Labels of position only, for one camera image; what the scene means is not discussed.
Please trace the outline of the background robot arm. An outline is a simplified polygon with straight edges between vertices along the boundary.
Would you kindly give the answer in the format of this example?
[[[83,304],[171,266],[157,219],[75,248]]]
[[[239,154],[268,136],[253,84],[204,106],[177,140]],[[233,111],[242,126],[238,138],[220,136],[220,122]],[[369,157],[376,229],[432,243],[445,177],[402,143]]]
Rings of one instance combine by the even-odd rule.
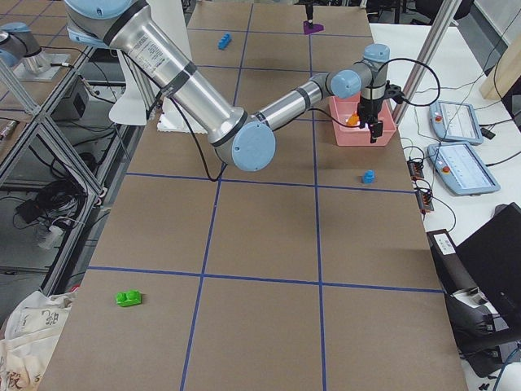
[[[49,53],[22,22],[1,26],[1,60],[21,81],[52,81],[70,55]]]

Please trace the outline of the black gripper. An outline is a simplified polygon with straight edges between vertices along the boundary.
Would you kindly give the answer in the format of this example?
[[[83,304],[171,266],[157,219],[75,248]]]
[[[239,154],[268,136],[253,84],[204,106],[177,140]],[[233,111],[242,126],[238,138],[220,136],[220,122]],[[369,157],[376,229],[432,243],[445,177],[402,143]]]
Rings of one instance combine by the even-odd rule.
[[[313,0],[305,2],[306,20],[308,24],[313,23]],[[383,122],[378,120],[378,115],[382,110],[383,101],[393,99],[396,103],[402,104],[405,95],[400,86],[391,84],[390,81],[384,82],[381,86],[367,86],[361,90],[360,100],[357,105],[357,115],[359,116],[359,128],[365,129],[369,126],[370,143],[376,143],[383,135]]]

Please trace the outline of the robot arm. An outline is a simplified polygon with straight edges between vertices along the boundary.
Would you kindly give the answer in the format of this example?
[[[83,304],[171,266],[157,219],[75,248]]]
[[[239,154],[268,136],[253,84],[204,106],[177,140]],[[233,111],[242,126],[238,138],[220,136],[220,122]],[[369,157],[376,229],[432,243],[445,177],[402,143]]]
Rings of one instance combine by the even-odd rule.
[[[316,74],[250,115],[232,106],[199,72],[154,21],[148,2],[67,1],[65,7],[72,40],[122,51],[165,97],[179,104],[207,131],[217,156],[242,171],[254,172],[267,166],[276,151],[275,130],[325,98],[346,99],[358,94],[359,126],[369,128],[372,142],[383,132],[378,119],[383,101],[405,101],[401,88],[387,80],[389,47],[371,44],[350,68]]]

